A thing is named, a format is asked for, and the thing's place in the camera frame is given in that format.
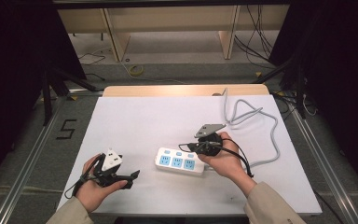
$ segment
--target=white table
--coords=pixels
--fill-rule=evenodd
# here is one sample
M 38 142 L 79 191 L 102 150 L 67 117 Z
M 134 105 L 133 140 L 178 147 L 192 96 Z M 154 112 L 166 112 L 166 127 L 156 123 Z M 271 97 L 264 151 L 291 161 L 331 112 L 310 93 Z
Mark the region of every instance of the white table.
M 227 113 L 237 99 L 279 120 L 275 139 L 280 158 L 252 169 L 256 182 L 264 181 L 277 190 L 300 215 L 321 214 L 321 208 L 299 162 L 296 151 L 270 95 L 229 96 Z M 110 195 L 95 213 L 115 216 L 244 216 L 246 199 L 228 179 L 207 170 L 190 176 L 158 170 L 154 159 L 160 147 L 197 142 L 195 132 L 203 124 L 225 123 L 223 96 L 101 97 L 65 189 L 80 177 L 85 161 L 112 147 L 123 155 L 118 175 L 141 170 L 131 189 Z M 240 106 L 241 112 L 250 110 Z M 255 115 L 237 127 L 224 130 L 242 147 L 249 162 L 274 157 L 270 139 L 274 120 Z M 59 207 L 66 202 L 62 195 Z

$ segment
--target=sleeve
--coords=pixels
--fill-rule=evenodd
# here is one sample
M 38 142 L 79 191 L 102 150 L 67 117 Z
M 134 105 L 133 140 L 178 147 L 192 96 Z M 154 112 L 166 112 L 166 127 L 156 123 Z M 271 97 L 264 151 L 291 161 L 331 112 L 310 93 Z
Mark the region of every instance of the sleeve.
M 305 223 L 292 207 L 268 184 L 257 184 L 244 210 L 253 224 Z
M 88 212 L 77 197 L 72 197 L 59 210 L 57 210 L 47 223 L 93 224 L 94 222 L 90 219 Z

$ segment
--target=white power strip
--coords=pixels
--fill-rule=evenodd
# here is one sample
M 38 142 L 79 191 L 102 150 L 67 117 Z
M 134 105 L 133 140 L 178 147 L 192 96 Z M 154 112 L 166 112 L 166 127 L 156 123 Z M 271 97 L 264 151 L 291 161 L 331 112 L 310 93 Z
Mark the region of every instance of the white power strip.
M 157 168 L 188 175 L 202 175 L 204 162 L 196 153 L 161 147 L 155 158 Z

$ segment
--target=floor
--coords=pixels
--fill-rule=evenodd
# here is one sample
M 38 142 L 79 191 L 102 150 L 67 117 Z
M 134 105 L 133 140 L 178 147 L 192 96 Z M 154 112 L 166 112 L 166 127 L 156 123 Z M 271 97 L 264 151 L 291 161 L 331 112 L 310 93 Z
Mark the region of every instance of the floor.
M 277 34 L 278 32 L 274 31 L 265 32 L 272 46 Z M 244 43 L 248 43 L 251 35 L 251 32 L 237 33 Z M 187 81 L 172 74 L 185 71 L 181 69 L 189 66 L 199 71 L 212 67 L 211 73 L 218 75 L 225 74 L 228 69 L 233 69 L 233 66 L 245 64 L 248 67 L 244 75 L 247 80 L 256 79 L 257 72 L 265 74 L 269 70 L 266 67 L 271 67 L 258 57 L 246 56 L 239 46 L 234 47 L 231 59 L 225 60 L 217 32 L 132 34 L 122 63 L 115 62 L 106 35 L 103 40 L 101 34 L 69 36 L 85 72 L 92 73 L 88 75 L 89 82 L 97 85 L 110 85 L 115 82 L 124 85 L 132 81 L 146 81 L 131 80 L 128 77 L 125 79 L 125 70 L 121 70 L 123 74 L 120 76 L 110 77 L 112 75 L 104 69 L 106 66 L 109 66 L 109 69 L 120 69 L 123 66 L 141 65 L 152 71 L 166 72 L 161 72 L 164 76 L 147 77 L 149 84 L 161 83 L 162 79 L 165 80 L 163 84 Z M 249 46 L 260 54 L 265 52 L 262 43 L 255 37 Z M 91 67 L 88 64 L 100 65 L 101 70 L 98 70 L 100 67 Z M 146 70 L 143 76 L 147 76 L 148 71 L 150 70 Z M 102 82 L 99 76 L 105 78 L 106 82 Z M 204 78 L 205 82 L 210 83 L 221 81 Z M 279 78 L 277 76 L 266 82 L 270 91 L 279 90 Z M 73 83 L 67 84 L 72 90 L 81 89 Z M 62 186 L 66 183 L 99 95 L 81 91 L 77 94 L 72 92 L 70 96 L 56 99 L 56 121 L 48 126 L 40 125 L 44 119 L 43 102 L 36 102 L 29 122 L 21 130 L 15 143 L 15 150 L 7 155 L 0 169 L 0 220 L 6 220 L 7 223 L 43 223 L 54 213 L 63 192 Z M 334 215 L 335 212 L 343 223 L 358 223 L 358 177 L 345 157 L 339 153 L 339 147 L 323 116 L 312 115 L 315 108 L 310 106 L 307 119 L 303 120 L 284 102 L 277 100 L 277 105 L 284 111 L 282 117 L 309 181 L 321 196 L 318 200 L 324 212 L 317 217 L 304 219 L 308 223 L 340 223 Z M 76 129 L 76 132 L 70 141 L 58 141 L 57 137 L 63 134 L 62 124 L 73 118 L 77 121 L 68 121 L 68 124 L 70 128 Z M 24 187 L 18 187 L 20 192 L 13 193 L 12 190 L 21 181 Z M 112 223 L 111 217 L 91 216 L 96 223 Z

